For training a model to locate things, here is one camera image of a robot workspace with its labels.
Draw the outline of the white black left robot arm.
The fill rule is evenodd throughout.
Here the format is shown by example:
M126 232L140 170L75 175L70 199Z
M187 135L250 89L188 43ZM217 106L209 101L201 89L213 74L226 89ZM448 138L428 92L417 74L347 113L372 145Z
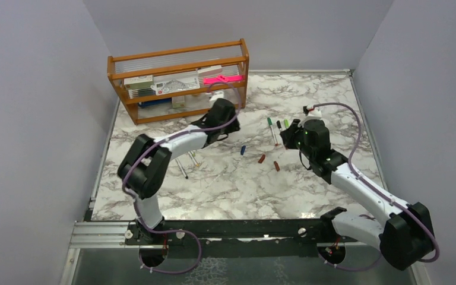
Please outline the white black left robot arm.
M142 224L141 237L150 244L163 236L159 225L163 215L157 192L161 188L169 163L190 151L200 150L220 141L223 135L240 130L235 105L217 99L212 108L185 129L161 138L137 136L118 167L124 193L134 199L137 220Z

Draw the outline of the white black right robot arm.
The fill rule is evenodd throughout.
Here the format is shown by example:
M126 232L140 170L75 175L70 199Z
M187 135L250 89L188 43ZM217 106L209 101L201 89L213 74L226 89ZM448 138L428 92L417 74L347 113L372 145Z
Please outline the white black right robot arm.
M280 131L283 144L298 150L306 170L349 194L371 214L364 218L336 208L321 216L319 235L328 242L347 236L379 251L386 262L405 270L415 262L440 256L430 212L420 202L409 204L373 183L353 165L351 158L334 150L330 132L320 119L295 119Z

